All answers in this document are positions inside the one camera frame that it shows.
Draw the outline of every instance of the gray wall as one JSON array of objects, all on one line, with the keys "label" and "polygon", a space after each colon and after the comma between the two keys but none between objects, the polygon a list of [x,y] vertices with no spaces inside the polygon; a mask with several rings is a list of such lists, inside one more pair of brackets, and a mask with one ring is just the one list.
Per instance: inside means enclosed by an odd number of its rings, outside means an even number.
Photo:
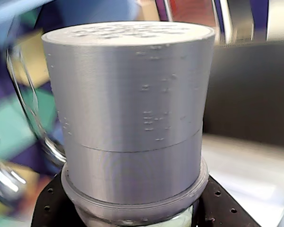
[{"label": "gray wall", "polygon": [[216,48],[204,131],[284,146],[284,42]]}]

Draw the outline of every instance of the gray cylindrical container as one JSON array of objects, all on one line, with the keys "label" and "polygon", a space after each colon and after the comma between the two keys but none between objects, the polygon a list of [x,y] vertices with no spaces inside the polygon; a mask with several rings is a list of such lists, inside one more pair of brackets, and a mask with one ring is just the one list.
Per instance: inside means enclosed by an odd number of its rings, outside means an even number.
[{"label": "gray cylindrical container", "polygon": [[131,224],[132,205],[152,204],[154,215],[142,218],[155,220],[167,203],[170,216],[194,202],[175,196],[207,172],[200,176],[213,29],[110,22],[52,31],[43,42],[65,141],[63,186],[76,206]]}]

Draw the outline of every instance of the blurry background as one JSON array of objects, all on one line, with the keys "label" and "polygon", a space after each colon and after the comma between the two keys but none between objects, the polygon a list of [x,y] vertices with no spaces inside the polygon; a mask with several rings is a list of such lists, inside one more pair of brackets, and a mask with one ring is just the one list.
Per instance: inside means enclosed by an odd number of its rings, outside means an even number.
[{"label": "blurry background", "polygon": [[[44,161],[19,104],[5,63],[7,46],[21,46],[43,126],[63,142],[41,35],[77,24],[168,19],[215,28],[203,155],[211,174],[240,194],[237,200],[249,198],[246,209],[260,216],[256,220],[263,227],[279,225],[284,214],[284,0],[0,0],[0,160],[29,182],[19,207],[0,204],[0,226],[30,226],[35,200],[57,171]],[[14,64],[31,104],[23,68]],[[233,178],[241,179],[240,190],[229,185]],[[247,184],[253,185],[249,191]],[[250,195],[256,188],[268,188],[257,205],[250,199],[257,198]]]}]

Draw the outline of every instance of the black bracket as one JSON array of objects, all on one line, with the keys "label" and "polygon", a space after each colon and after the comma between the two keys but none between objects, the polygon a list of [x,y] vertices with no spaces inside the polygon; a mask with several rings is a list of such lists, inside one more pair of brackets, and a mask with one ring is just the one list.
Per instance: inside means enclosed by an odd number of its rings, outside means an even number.
[{"label": "black bracket", "polygon": [[[199,199],[192,227],[260,227],[258,223],[210,176]],[[31,227],[86,227],[66,196],[61,174],[40,193]]]}]

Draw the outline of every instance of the circular top surface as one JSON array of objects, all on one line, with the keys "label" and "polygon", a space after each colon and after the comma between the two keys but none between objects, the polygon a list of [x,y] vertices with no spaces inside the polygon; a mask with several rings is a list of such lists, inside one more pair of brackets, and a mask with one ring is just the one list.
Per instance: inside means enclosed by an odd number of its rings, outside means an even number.
[{"label": "circular top surface", "polygon": [[161,21],[125,21],[65,27],[42,36],[61,45],[141,46],[184,43],[214,35],[203,25]]}]

